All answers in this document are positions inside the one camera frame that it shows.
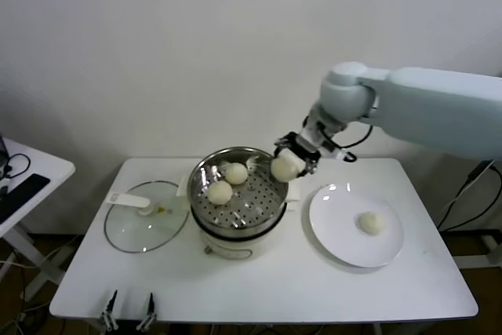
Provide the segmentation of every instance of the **white plate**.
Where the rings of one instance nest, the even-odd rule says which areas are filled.
[[[397,213],[383,199],[348,191],[349,184],[331,184],[318,191],[310,206],[312,230],[335,257],[358,267],[381,267],[391,262],[404,243],[404,231]],[[364,212],[379,213],[385,229],[368,235],[358,228]]]

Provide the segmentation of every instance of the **white table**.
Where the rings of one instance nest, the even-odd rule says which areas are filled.
[[[4,139],[4,141],[9,155],[23,153],[31,160],[30,169],[9,182],[9,191],[13,190],[33,173],[40,174],[50,179],[50,182],[41,191],[19,208],[11,217],[0,224],[0,237],[3,237],[12,247],[19,250],[19,252],[33,264],[39,265],[41,270],[41,273],[27,286],[25,296],[22,297],[25,301],[29,301],[47,280],[56,284],[60,283],[64,273],[57,265],[66,259],[71,249],[63,248],[53,258],[52,263],[49,260],[44,260],[45,256],[33,246],[33,240],[30,239],[24,230],[17,224],[42,200],[47,198],[56,188],[68,179],[75,171],[75,166],[62,158],[49,155],[45,152],[16,143],[15,141],[9,139]],[[13,167],[13,174],[15,174],[18,170],[22,170],[26,166],[26,160],[22,157],[15,158],[10,165]],[[14,256],[11,254],[8,261],[13,260]],[[2,279],[8,269],[8,264],[2,266],[2,269],[0,269],[0,279]]]
[[[193,158],[132,158],[114,191],[148,180],[179,182]],[[406,240],[387,267],[364,271],[343,266],[306,236],[301,204],[270,237],[275,246],[252,260],[203,253],[191,216],[163,247],[144,254],[117,251],[104,236],[103,204],[50,305],[53,315],[96,319],[117,289],[114,314],[140,319],[150,292],[159,321],[231,323],[401,322],[470,317],[478,306],[426,209],[399,163],[324,159],[300,181],[300,203],[323,184],[351,183],[380,195],[397,210]]]

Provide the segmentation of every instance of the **stainless steel rim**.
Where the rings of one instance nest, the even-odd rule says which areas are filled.
[[[207,187],[222,180],[223,162],[255,162],[248,180],[234,186],[234,196],[223,206],[207,199]],[[230,147],[216,151],[200,161],[188,180],[188,199],[198,225],[212,236],[225,240],[248,240],[271,230],[286,210],[288,184],[270,174],[270,160],[265,151],[251,147]]]

